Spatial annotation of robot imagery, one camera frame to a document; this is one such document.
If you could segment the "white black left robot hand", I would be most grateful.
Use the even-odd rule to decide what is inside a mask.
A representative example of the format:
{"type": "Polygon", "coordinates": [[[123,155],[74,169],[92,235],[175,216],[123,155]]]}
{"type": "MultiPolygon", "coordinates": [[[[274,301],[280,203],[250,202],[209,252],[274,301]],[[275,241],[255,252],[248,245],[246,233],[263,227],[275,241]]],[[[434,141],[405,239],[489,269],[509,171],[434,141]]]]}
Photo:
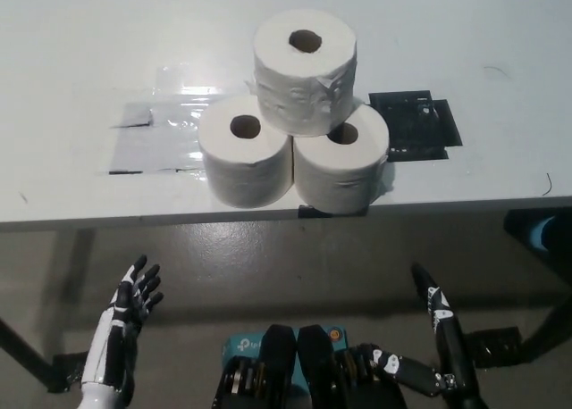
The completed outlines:
{"type": "Polygon", "coordinates": [[[146,268],[140,256],[125,272],[102,312],[88,351],[82,384],[96,383],[123,393],[133,381],[137,339],[156,305],[164,298],[160,266],[146,268]]]}

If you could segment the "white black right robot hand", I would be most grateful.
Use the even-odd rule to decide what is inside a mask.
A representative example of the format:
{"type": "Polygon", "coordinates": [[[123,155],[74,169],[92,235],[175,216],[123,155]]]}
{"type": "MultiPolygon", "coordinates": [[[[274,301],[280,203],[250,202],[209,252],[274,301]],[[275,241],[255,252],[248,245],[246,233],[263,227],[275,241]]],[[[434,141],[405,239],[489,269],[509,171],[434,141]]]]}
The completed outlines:
{"type": "Polygon", "coordinates": [[[380,379],[428,396],[441,396],[449,408],[485,408],[460,323],[442,288],[419,263],[411,266],[416,292],[430,316],[440,368],[435,369],[373,344],[361,344],[358,353],[380,379]]]}

